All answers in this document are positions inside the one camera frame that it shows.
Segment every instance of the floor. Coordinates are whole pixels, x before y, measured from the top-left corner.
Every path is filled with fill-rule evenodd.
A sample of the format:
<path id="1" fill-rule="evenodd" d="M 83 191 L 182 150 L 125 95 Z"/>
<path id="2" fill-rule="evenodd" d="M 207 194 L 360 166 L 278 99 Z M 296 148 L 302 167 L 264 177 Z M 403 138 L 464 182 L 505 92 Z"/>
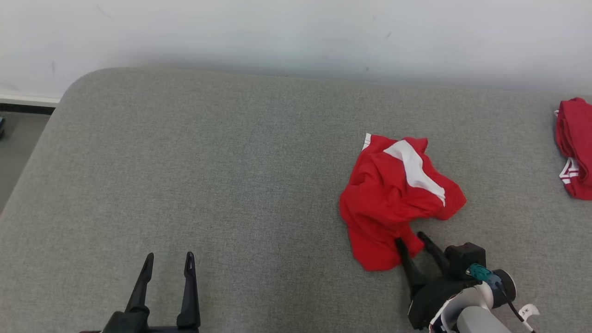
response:
<path id="1" fill-rule="evenodd" d="M 7 118 L 6 132 L 0 139 L 0 214 L 49 120 L 45 114 L 3 110 L 0 106 L 0 117 Z"/>

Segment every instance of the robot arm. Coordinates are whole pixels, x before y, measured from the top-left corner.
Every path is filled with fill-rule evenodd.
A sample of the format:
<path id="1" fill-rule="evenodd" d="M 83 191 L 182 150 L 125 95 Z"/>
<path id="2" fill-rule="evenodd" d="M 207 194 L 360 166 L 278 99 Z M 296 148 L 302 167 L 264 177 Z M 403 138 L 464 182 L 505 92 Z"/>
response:
<path id="1" fill-rule="evenodd" d="M 516 286 L 503 270 L 486 268 L 485 250 L 473 243 L 449 246 L 444 252 L 423 232 L 417 236 L 434 258 L 442 276 L 430 281 L 415 266 L 401 239 L 395 244 L 411 290 L 408 317 L 414 329 L 429 328 L 430 333 L 508 333 L 491 312 L 509 304 L 512 311 L 529 328 L 515 310 Z"/>
<path id="2" fill-rule="evenodd" d="M 144 266 L 142 266 L 140 276 L 125 311 L 113 313 L 102 333 L 199 333 L 201 325 L 200 305 L 197 296 L 195 259 L 191 252 L 187 252 L 187 259 L 185 260 L 185 291 L 183 293 L 181 313 L 177 316 L 177 325 L 148 327 L 150 310 L 146 307 L 144 301 L 146 300 L 148 282 L 152 278 L 153 263 L 154 254 L 150 253 L 146 257 Z"/>

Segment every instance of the white label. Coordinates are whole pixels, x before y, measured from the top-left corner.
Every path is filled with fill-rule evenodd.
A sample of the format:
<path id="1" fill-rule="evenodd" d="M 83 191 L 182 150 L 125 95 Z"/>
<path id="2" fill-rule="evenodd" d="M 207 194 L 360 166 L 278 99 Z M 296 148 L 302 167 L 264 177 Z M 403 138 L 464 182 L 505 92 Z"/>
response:
<path id="1" fill-rule="evenodd" d="M 540 315 L 539 313 L 539 309 L 536 308 L 536 306 L 534 306 L 533 304 L 527 304 L 524 305 L 519 311 L 518 313 L 520 314 L 520 316 L 522 316 L 522 318 L 526 321 L 528 319 L 528 317 L 535 315 L 538 316 Z"/>

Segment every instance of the baseboard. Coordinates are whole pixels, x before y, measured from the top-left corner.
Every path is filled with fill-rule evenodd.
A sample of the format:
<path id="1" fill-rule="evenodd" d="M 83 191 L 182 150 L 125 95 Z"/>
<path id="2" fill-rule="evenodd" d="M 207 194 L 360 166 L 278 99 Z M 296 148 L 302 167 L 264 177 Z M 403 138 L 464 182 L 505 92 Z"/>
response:
<path id="1" fill-rule="evenodd" d="M 57 107 L 59 98 L 32 97 L 0 94 L 0 104 L 28 105 L 32 107 Z"/>

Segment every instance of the red cloth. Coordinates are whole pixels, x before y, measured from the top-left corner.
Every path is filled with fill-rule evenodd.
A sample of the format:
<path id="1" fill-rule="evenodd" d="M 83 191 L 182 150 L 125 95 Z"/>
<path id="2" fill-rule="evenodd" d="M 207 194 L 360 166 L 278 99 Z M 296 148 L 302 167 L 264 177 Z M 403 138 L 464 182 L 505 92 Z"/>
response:
<path id="1" fill-rule="evenodd" d="M 559 176 L 565 189 L 575 198 L 592 200 L 592 105 L 579 97 L 561 101 L 555 137 L 568 157 Z"/>
<path id="2" fill-rule="evenodd" d="M 422 250 L 409 226 L 413 219 L 446 220 L 466 203 L 458 185 L 434 169 L 426 148 L 427 139 L 366 135 L 339 210 L 353 256 L 368 271 L 399 265 L 395 238 L 405 242 L 411 256 Z"/>

